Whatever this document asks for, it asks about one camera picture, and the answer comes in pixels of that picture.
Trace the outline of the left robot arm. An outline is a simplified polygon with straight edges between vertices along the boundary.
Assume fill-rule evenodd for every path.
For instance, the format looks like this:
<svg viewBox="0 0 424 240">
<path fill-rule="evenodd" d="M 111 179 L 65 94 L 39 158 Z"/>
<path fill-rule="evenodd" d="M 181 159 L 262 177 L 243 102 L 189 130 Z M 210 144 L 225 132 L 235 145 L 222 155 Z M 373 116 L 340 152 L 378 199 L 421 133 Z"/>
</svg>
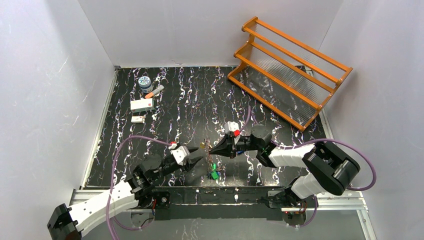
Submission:
<svg viewBox="0 0 424 240">
<path fill-rule="evenodd" d="M 152 154 L 135 167 L 131 175 L 109 190 L 80 203 L 57 206 L 47 223 L 53 240 L 80 240 L 99 224 L 111 221 L 117 214 L 140 207 L 155 211 L 167 209 L 170 193 L 154 191 L 155 181 L 177 170 L 190 171 L 205 158 L 198 147 L 178 145 L 170 155 Z"/>
</svg>

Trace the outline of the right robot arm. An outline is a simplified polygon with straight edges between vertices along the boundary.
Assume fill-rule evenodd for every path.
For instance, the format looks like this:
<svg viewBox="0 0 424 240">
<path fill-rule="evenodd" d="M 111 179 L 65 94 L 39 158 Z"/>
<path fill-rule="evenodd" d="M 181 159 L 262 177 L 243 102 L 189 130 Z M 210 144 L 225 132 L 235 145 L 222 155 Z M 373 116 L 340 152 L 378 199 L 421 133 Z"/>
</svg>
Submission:
<svg viewBox="0 0 424 240">
<path fill-rule="evenodd" d="M 340 196 L 360 171 L 355 160 L 328 140 L 284 149 L 272 141 L 272 134 L 262 124 L 255 124 L 248 136 L 241 135 L 235 122 L 227 122 L 224 129 L 224 137 L 209 154 L 233 159 L 239 152 L 256 151 L 256 159 L 265 167 L 308 170 L 307 175 L 297 177 L 274 197 L 283 204 L 294 205 L 322 192 Z"/>
</svg>

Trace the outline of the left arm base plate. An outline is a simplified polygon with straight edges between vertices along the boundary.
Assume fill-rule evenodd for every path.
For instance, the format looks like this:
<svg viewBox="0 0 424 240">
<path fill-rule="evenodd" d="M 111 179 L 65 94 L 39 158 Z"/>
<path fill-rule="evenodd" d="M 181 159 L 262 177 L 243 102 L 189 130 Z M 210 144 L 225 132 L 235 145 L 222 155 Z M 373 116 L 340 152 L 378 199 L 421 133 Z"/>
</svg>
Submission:
<svg viewBox="0 0 424 240">
<path fill-rule="evenodd" d="M 142 209 L 165 210 L 170 207 L 171 194 L 169 191 L 153 191 L 138 201 Z"/>
</svg>

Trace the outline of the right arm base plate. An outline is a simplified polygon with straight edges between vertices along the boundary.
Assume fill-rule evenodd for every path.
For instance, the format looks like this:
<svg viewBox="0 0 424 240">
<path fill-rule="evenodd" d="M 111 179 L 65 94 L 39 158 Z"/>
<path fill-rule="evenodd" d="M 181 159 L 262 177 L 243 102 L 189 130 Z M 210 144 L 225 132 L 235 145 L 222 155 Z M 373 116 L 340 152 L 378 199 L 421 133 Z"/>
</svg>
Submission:
<svg viewBox="0 0 424 240">
<path fill-rule="evenodd" d="M 290 208 L 294 212 L 305 212 L 308 209 L 318 208 L 316 196 L 311 195 L 305 199 L 298 198 L 294 193 L 284 190 L 269 190 L 265 196 L 258 198 L 257 203 L 263 203 L 271 209 Z"/>
</svg>

